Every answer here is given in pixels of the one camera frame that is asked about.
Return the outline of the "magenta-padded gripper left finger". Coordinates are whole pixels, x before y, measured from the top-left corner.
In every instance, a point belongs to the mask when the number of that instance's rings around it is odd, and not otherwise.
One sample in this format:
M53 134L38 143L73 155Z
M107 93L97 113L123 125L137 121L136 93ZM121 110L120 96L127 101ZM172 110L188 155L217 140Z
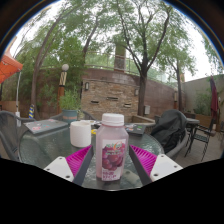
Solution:
M44 170L81 186L93 155L93 146L89 145L68 157L57 157Z

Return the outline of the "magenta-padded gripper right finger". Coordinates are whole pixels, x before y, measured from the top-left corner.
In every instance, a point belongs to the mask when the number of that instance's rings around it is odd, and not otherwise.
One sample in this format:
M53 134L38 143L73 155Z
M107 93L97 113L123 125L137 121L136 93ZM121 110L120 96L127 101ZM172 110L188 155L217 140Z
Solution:
M155 155L134 145L129 146L129 155L143 185L182 169L180 165L165 154Z

